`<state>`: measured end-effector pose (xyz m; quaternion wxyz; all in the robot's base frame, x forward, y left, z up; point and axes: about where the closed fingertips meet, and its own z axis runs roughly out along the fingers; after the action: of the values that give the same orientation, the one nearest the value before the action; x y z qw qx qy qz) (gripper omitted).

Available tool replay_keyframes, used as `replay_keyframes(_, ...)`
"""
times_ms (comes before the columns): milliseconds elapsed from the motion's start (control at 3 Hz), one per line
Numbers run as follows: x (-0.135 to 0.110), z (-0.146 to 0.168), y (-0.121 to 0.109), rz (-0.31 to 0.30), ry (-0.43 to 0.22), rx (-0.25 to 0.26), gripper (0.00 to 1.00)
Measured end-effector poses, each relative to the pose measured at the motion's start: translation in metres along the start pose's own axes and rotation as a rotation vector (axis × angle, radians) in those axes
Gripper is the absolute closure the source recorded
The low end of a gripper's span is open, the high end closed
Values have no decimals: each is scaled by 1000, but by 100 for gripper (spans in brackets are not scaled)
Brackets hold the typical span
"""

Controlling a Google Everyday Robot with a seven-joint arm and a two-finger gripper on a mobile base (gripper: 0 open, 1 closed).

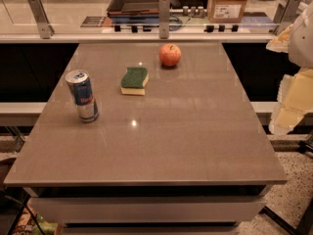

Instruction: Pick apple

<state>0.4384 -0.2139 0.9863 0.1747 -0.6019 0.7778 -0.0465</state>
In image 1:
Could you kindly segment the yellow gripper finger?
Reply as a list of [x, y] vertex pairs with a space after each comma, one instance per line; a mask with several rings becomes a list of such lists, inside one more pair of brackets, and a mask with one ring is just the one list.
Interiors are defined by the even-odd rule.
[[289, 40], [293, 24], [286, 27], [278, 36], [269, 41], [266, 49], [277, 53], [287, 53], [289, 51]]
[[300, 70], [295, 75], [283, 76], [277, 95], [277, 105], [271, 115], [269, 130], [285, 135], [313, 110], [313, 70]]

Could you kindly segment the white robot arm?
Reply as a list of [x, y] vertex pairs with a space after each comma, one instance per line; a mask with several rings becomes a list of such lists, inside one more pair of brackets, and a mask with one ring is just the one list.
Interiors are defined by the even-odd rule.
[[280, 82], [277, 105], [271, 115], [269, 130], [285, 135], [313, 110], [313, 3], [298, 18], [272, 39], [266, 49], [287, 53], [299, 66], [295, 75], [285, 74]]

